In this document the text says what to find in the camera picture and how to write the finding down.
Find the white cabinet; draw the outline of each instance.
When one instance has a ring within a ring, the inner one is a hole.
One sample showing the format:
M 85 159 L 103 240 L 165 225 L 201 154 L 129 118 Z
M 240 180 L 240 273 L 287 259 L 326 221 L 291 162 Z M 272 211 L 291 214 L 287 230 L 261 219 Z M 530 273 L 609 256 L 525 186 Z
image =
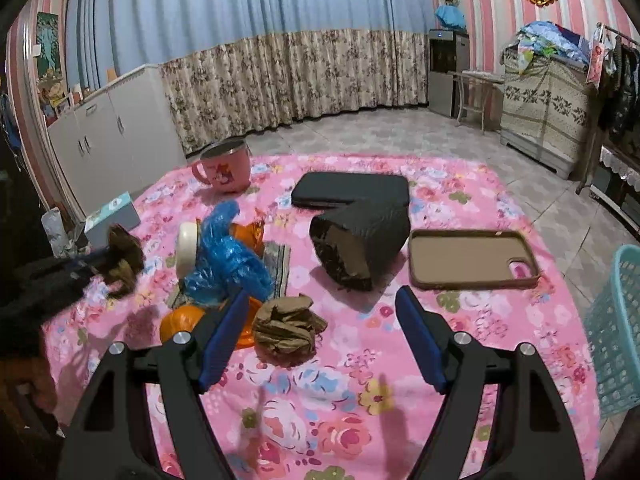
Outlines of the white cabinet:
M 89 96 L 48 128 L 62 173 L 86 216 L 136 195 L 186 164 L 158 69 L 145 65 Z

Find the picture on wall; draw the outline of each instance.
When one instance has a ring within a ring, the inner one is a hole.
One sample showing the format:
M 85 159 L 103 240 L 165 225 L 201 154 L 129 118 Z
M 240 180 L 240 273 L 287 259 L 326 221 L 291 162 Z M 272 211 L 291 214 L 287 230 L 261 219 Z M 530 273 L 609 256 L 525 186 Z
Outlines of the picture on wall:
M 36 57 L 36 83 L 41 92 L 43 89 L 46 90 L 50 99 L 65 95 L 62 88 L 59 34 L 58 15 L 39 12 L 36 17 L 36 43 L 40 45 L 40 55 Z

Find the floral curtain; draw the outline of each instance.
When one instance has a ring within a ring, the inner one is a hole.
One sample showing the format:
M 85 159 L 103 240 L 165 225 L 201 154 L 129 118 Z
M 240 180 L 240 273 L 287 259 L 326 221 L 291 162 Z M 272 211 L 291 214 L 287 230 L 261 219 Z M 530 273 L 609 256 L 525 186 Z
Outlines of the floral curtain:
M 164 63 L 185 152 L 305 117 L 427 102 L 428 37 L 384 30 L 267 34 Z

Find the plastic bag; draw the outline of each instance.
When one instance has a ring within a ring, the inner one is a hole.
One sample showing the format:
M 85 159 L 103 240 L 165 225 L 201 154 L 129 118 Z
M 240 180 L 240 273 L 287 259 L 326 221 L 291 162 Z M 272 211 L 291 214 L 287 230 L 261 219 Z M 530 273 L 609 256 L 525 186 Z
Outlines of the plastic bag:
M 50 209 L 40 219 L 44 232 L 47 234 L 51 250 L 56 258 L 62 258 L 65 255 L 65 248 L 69 244 L 69 238 L 66 235 L 65 227 L 62 225 L 62 215 L 57 207 Z
M 535 55 L 534 42 L 523 38 L 518 44 L 518 74 L 523 75 L 533 61 Z
M 441 5 L 436 9 L 436 17 L 444 28 L 466 30 L 465 15 L 453 5 Z
M 184 279 L 185 293 L 198 303 L 221 303 L 239 287 L 258 301 L 265 301 L 273 291 L 264 263 L 229 234 L 239 212 L 235 200 L 221 202 L 200 225 L 196 267 Z

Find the crumpled brown paper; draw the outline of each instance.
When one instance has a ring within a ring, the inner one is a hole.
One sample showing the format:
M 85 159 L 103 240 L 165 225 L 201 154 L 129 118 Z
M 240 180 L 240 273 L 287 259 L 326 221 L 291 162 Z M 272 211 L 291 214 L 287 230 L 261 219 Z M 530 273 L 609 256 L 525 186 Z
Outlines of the crumpled brown paper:
M 254 319 L 256 349 L 275 364 L 297 366 L 316 355 L 316 335 L 327 323 L 314 314 L 310 297 L 286 296 L 267 301 Z

